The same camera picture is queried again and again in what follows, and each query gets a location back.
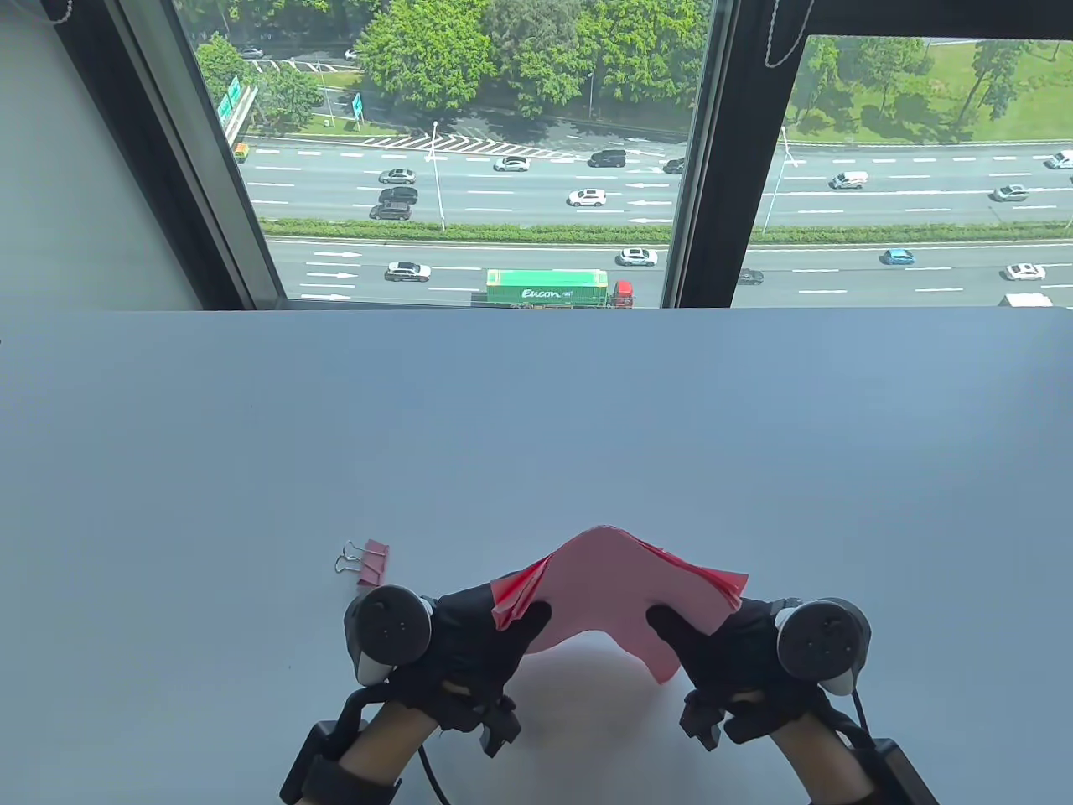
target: pink paper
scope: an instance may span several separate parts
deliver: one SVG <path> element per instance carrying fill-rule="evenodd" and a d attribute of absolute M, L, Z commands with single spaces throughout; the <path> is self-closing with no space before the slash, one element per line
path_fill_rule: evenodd
<path fill-rule="evenodd" d="M 502 630 L 533 601 L 547 601 L 552 619 L 527 654 L 601 631 L 644 662 L 662 685 L 678 672 L 679 662 L 645 620 L 648 608 L 668 604 L 711 634 L 741 605 L 748 579 L 690 565 L 621 529 L 598 526 L 535 565 L 491 582 L 493 617 Z"/>

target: hedge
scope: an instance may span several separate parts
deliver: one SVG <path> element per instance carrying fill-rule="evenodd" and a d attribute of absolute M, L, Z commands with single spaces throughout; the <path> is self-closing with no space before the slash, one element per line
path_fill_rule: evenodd
<path fill-rule="evenodd" d="M 315 218 L 262 219 L 266 235 L 346 237 L 356 240 L 457 240 L 505 244 L 613 244 L 658 246 L 671 241 L 671 226 L 603 226 L 562 224 L 518 226 L 506 223 L 447 224 L 415 221 L 322 221 Z M 1067 221 L 1023 223 L 930 223 L 903 226 L 771 226 L 753 230 L 753 246 L 810 244 L 883 244 L 903 246 L 927 243 L 982 240 L 1047 240 L 1073 237 Z"/>

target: window frame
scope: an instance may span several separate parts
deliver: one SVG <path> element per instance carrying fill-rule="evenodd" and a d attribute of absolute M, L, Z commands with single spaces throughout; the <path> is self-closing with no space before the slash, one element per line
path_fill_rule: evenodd
<path fill-rule="evenodd" d="M 67 12 L 67 0 L 41 5 Z M 56 32 L 202 306 L 276 309 L 285 294 L 170 5 L 76 0 Z"/>
<path fill-rule="evenodd" d="M 777 62 L 789 52 L 803 26 L 805 35 L 785 62 L 769 69 L 764 55 L 776 6 L 770 60 Z M 1073 41 L 1073 20 L 1068 5 L 1065 14 L 1062 8 L 1059 0 L 1016 4 L 814 0 L 811 12 L 809 0 L 745 4 L 732 26 L 710 135 L 693 141 L 692 150 L 703 157 L 690 155 L 691 161 L 701 164 L 687 165 L 687 172 L 697 170 L 700 188 L 691 225 L 681 238 L 684 265 L 679 276 L 667 279 L 664 305 L 730 307 L 733 303 L 807 36 Z M 725 192 L 726 188 L 735 192 Z"/>

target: green tree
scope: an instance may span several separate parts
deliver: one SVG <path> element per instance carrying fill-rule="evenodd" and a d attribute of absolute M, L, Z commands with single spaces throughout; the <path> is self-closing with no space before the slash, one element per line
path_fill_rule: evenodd
<path fill-rule="evenodd" d="M 692 103 L 710 11 L 708 0 L 591 0 L 578 31 L 601 94 Z"/>
<path fill-rule="evenodd" d="M 976 76 L 976 82 L 969 90 L 965 105 L 954 121 L 955 129 L 965 120 L 969 106 L 981 87 L 984 87 L 984 94 L 980 98 L 980 105 L 991 107 L 991 120 L 998 120 L 1005 115 L 1010 104 L 1017 99 L 1019 90 L 1017 65 L 1031 44 L 1023 40 L 983 40 L 976 43 L 976 50 L 972 55 L 972 72 Z"/>
<path fill-rule="evenodd" d="M 481 21 L 488 0 L 393 0 L 357 42 L 366 76 L 425 109 L 457 109 L 495 75 Z"/>
<path fill-rule="evenodd" d="M 838 45 L 834 36 L 809 36 L 805 42 L 802 63 L 791 92 L 791 103 L 797 108 L 794 123 L 815 106 L 824 90 L 838 84 Z"/>
<path fill-rule="evenodd" d="M 589 63 L 579 52 L 580 0 L 491 0 L 485 30 L 517 111 L 536 117 L 582 94 Z"/>
<path fill-rule="evenodd" d="M 856 43 L 853 74 L 856 82 L 883 93 L 880 114 L 892 91 L 900 90 L 920 71 L 926 48 L 918 36 L 862 36 Z"/>
<path fill-rule="evenodd" d="M 258 111 L 277 131 L 300 129 L 313 119 L 313 109 L 324 101 L 315 76 L 290 64 L 262 73 L 259 83 Z"/>
<path fill-rule="evenodd" d="M 214 105 L 223 99 L 227 92 L 227 85 L 236 75 L 244 85 L 249 84 L 253 76 L 253 69 L 219 33 L 214 33 L 212 39 L 205 44 L 197 45 L 194 55 Z"/>

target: road sign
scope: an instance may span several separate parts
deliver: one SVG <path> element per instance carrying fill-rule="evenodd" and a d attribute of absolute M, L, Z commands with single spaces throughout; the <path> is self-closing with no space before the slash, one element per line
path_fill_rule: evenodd
<path fill-rule="evenodd" d="M 220 122 L 225 125 L 231 119 L 235 108 L 231 105 L 231 99 L 224 96 L 223 100 L 220 101 L 220 105 L 216 107 L 216 111 L 220 115 Z"/>

